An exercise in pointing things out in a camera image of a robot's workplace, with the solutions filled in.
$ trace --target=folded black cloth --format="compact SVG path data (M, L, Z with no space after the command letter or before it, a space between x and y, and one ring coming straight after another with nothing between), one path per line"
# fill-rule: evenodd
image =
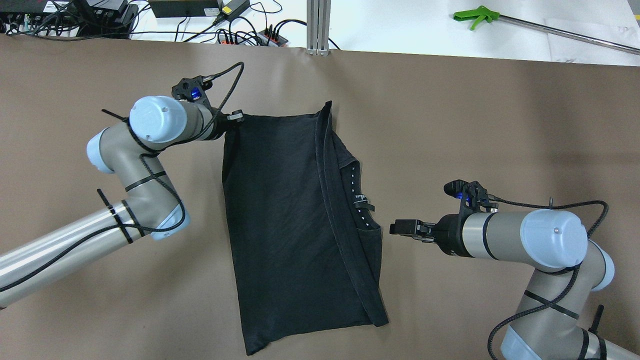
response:
M331 102L311 115L245 115L225 135L222 178L247 355L292 334L388 323L381 228Z

